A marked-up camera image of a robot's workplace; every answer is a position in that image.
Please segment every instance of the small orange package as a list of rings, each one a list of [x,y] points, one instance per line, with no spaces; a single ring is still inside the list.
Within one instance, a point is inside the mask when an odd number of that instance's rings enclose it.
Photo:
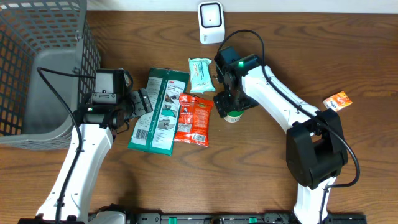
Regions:
[[[325,99],[323,104],[327,108],[331,108],[334,111],[339,111],[346,106],[351,105],[353,102],[348,98],[344,91],[334,94],[333,96]]]
[[[180,118],[174,141],[209,146],[208,128],[213,102],[182,93],[180,105]]]

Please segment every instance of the wood grain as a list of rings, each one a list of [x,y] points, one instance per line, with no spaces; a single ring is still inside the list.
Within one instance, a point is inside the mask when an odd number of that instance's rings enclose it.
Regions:
[[[188,58],[213,58],[218,45],[199,41],[194,12],[95,12],[87,15],[104,68],[124,68],[134,88],[149,69],[188,71]],[[253,29],[266,60],[305,101],[344,90],[353,104],[339,112],[361,167],[360,181],[333,189],[328,209],[363,212],[368,223],[396,223],[398,214],[398,17],[382,14],[225,13],[226,33]],[[232,38],[241,55],[260,54],[250,34]],[[215,65],[210,73],[217,91]],[[214,93],[203,97],[211,99]],[[210,118],[210,147],[176,143],[173,155],[128,150],[120,134],[99,172],[90,210],[119,203],[165,213],[253,213],[291,210],[297,183],[285,164],[285,134],[262,108],[236,124]],[[0,149],[0,222],[33,217],[57,178],[66,151]],[[352,161],[337,182],[354,176]]]

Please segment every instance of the round container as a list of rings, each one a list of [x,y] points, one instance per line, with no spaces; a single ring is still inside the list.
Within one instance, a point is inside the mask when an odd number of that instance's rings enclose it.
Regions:
[[[231,111],[226,114],[226,117],[224,118],[224,120],[226,120],[229,123],[235,123],[241,119],[242,114],[243,114],[243,111]]]

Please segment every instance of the teal package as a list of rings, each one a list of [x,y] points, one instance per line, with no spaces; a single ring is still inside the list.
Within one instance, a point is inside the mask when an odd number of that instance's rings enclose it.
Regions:
[[[189,74],[151,68],[147,93],[153,112],[141,116],[127,148],[171,156],[177,132],[180,94],[185,92]]]
[[[216,91],[211,82],[209,73],[210,59],[196,58],[188,59],[191,76],[191,93],[204,93],[206,91]]]

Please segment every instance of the green package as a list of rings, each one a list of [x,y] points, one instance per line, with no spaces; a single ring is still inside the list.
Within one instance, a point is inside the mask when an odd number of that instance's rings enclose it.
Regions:
[[[185,92],[189,74],[151,68],[147,93],[153,112],[141,116],[127,148],[172,155],[180,111],[180,94]]]

